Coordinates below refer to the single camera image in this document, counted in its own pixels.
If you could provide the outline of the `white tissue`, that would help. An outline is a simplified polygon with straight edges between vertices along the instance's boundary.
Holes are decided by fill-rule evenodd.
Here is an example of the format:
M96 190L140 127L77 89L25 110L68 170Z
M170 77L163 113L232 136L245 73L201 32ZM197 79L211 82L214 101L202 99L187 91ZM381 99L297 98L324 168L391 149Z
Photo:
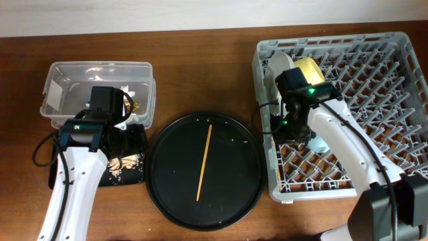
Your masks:
M137 123L139 120L139 117L140 117L139 115L132 113L128 118L127 123Z
M133 97L134 97L134 95L135 95L135 91L131 91L131 90L129 90L129 86L128 86L128 85L126 85L126 86L121 86L121 87L120 87L120 89L121 89L123 92L127 93L131 98L133 98Z

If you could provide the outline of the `brown gold snack wrapper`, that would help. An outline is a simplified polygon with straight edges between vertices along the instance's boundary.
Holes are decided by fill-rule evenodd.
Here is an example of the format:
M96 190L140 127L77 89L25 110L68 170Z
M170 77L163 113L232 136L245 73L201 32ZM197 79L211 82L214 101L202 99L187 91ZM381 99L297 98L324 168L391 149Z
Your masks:
M137 111L140 109L140 104L137 102L130 103L128 99L124 99L124 104L126 107L126 112L131 112L133 115L137 114Z

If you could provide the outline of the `blue cup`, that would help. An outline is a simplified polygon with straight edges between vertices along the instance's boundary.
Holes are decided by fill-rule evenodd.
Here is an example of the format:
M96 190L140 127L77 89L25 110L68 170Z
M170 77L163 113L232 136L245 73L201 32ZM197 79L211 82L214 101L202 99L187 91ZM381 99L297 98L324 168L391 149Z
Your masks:
M325 153L330 150L326 142L314 132L311 132L307 147L316 153Z

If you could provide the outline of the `yellow bowl with food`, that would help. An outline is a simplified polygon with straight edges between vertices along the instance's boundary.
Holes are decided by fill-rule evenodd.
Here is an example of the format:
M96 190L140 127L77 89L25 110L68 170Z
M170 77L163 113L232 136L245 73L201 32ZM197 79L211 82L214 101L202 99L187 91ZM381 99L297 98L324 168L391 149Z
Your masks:
M295 61L294 66L301 69L307 83L311 85L320 84L325 81L323 73L312 58L306 57Z

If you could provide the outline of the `grey plate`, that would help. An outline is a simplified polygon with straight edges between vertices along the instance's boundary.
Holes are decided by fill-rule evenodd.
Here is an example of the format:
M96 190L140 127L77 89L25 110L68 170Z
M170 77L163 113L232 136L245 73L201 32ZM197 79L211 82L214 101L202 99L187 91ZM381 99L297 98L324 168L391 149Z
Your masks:
M267 91L267 99L272 102L280 100L281 95L276 87L275 79L283 72L295 68L292 58L283 53L276 52L268 61L265 69L264 86Z

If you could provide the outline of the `wooden chopstick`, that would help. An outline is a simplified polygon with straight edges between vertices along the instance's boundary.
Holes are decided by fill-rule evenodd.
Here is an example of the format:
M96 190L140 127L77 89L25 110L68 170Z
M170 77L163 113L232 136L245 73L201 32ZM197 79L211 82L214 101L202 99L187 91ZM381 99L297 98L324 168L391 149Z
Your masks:
M280 174L280 170L279 170L279 164L278 163L278 157L280 157L281 155L278 154L278 148L277 145L272 137L272 145L273 145L273 149L274 149L274 164L275 164L275 171L276 171L276 177L278 181L281 181L281 174Z
M207 156L208 156L208 151L209 151L209 144L210 144L210 140L211 140L211 133L212 133L212 124L210 124L209 128L208 128L207 140L206 140L206 143L205 143L203 161L202 161L202 164L201 164L201 171L200 171L200 176L199 176L199 183L198 183L198 189L197 189L196 202L199 201L200 195L201 195L201 187L202 187L202 183L203 183L203 176L204 176L204 173L205 173L205 166L206 166L206 162L207 162Z

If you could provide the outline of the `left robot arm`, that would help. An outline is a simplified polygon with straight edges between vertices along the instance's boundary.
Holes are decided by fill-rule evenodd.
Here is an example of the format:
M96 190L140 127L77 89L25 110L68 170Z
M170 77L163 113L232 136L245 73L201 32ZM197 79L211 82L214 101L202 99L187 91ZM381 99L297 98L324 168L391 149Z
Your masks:
M134 109L121 89L95 86L90 106L49 134L57 156L53 192L38 240L85 240L102 176L141 169L148 141L143 125L127 124Z

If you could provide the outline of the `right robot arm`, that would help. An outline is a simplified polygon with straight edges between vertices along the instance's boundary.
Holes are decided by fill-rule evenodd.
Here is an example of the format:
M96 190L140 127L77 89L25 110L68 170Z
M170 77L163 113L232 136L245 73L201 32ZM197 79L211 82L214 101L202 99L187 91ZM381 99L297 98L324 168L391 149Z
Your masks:
M281 100L277 137L320 137L349 176L358 201L347 223L319 240L422 240L427 237L427 179L408 176L365 133L329 82L311 84L300 68L274 78Z

